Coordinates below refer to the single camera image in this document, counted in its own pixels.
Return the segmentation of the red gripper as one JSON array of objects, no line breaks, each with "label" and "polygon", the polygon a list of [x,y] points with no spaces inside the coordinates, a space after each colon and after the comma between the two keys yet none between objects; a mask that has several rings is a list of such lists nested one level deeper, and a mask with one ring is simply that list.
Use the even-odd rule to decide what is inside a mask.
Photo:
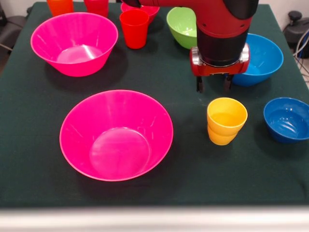
[{"label": "red gripper", "polygon": [[250,48],[247,43],[240,54],[237,62],[225,66],[213,66],[205,63],[201,59],[198,47],[194,46],[190,49],[190,64],[193,74],[197,78],[197,92],[204,92],[204,84],[202,76],[210,76],[215,74],[225,74],[224,90],[228,92],[232,86],[232,80],[235,74],[247,71],[250,63]]}]

